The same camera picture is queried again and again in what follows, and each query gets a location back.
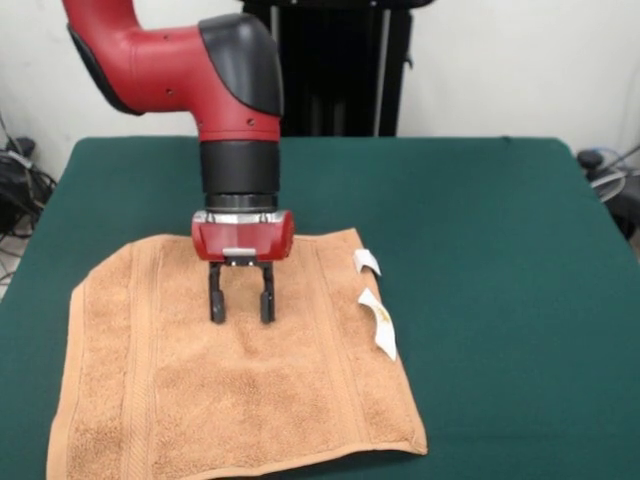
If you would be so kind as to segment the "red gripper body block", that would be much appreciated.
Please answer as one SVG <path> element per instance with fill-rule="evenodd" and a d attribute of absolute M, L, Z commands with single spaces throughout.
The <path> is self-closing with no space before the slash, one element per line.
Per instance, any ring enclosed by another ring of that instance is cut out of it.
<path fill-rule="evenodd" d="M 295 223 L 289 210 L 254 213 L 197 211 L 192 217 L 191 238 L 201 260 L 225 263 L 248 258 L 266 263 L 289 256 Z"/>

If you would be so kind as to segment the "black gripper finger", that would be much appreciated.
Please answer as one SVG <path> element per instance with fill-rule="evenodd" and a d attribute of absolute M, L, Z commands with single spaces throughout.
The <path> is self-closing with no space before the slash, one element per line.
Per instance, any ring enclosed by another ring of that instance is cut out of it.
<path fill-rule="evenodd" d="M 226 320 L 225 298 L 221 288 L 221 263 L 209 264 L 209 304 L 211 321 L 224 323 Z"/>
<path fill-rule="evenodd" d="M 260 295 L 261 322 L 269 324 L 275 321 L 275 283 L 272 262 L 260 263 L 263 278 L 263 291 Z"/>

